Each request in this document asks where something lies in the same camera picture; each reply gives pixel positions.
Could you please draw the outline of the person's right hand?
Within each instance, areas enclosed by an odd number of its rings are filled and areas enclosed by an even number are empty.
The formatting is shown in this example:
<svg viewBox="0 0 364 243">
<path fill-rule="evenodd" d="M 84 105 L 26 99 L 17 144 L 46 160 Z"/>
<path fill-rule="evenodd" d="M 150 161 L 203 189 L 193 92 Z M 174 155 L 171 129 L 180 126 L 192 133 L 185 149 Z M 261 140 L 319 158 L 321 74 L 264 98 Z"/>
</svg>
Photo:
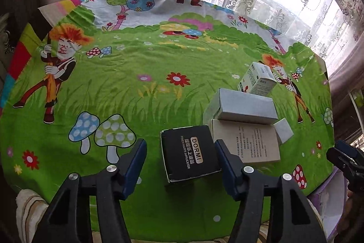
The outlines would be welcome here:
<svg viewBox="0 0 364 243">
<path fill-rule="evenodd" d="M 334 243 L 364 243 L 363 196 L 348 191 L 347 197 L 343 213 L 337 223 Z"/>
</svg>

